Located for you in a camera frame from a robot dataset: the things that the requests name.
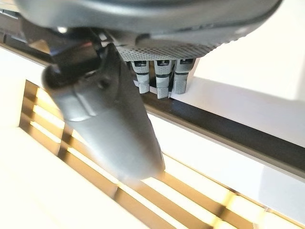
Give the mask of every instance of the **white surface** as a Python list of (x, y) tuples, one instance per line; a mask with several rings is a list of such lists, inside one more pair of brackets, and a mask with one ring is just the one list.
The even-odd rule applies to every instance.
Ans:
[(288, 217), (305, 224), (305, 183), (149, 115), (164, 153)]
[(147, 228), (20, 128), (0, 139), (0, 228)]
[(17, 66), (15, 59), (16, 55), (0, 49), (0, 129), (19, 125), (27, 61), (20, 60)]
[(200, 59), (182, 102), (305, 147), (305, 1)]

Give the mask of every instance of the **black metal strip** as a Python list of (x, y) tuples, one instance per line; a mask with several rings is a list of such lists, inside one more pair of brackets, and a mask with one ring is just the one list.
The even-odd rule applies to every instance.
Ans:
[(152, 93), (142, 99), (152, 113), (305, 178), (301, 146), (174, 99), (158, 100)]

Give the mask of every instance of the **white wall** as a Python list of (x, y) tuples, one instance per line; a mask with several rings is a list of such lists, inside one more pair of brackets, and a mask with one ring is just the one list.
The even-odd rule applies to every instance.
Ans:
[(0, 128), (19, 126), (25, 79), (40, 79), (42, 69), (0, 48)]
[(182, 102), (305, 147), (305, 1), (201, 58)]

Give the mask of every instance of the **perforated black panel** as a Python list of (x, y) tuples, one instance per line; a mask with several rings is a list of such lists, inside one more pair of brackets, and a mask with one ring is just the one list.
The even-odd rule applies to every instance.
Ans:
[(187, 58), (202, 57), (215, 49), (218, 45), (177, 45), (167, 47), (145, 47), (128, 48), (117, 47), (123, 60), (125, 61), (153, 61), (153, 60), (177, 60)]

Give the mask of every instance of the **gray plastic housing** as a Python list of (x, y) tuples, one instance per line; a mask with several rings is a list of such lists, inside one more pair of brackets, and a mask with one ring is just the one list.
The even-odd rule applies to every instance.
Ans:
[(43, 84), (65, 122), (88, 143), (95, 162), (119, 179), (143, 179), (164, 170), (163, 157), (130, 71), (114, 45), (91, 75), (59, 85), (53, 66)]

